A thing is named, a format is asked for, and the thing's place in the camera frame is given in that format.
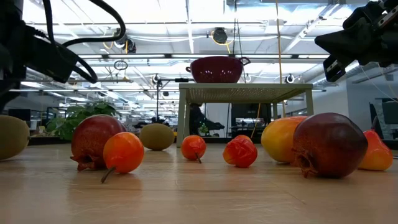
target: wooden table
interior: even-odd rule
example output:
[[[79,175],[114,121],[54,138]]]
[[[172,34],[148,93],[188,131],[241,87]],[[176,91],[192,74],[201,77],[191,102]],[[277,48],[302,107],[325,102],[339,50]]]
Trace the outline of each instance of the wooden table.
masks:
[[[189,135],[190,103],[272,103],[274,119],[279,102],[305,93],[307,113],[313,115],[312,84],[181,83],[177,147]]]
[[[397,223],[398,162],[387,172],[305,179],[258,146],[252,167],[224,162],[208,144],[202,164],[175,146],[146,151],[133,173],[76,171],[70,146],[32,146],[0,162],[0,223],[375,224]]]

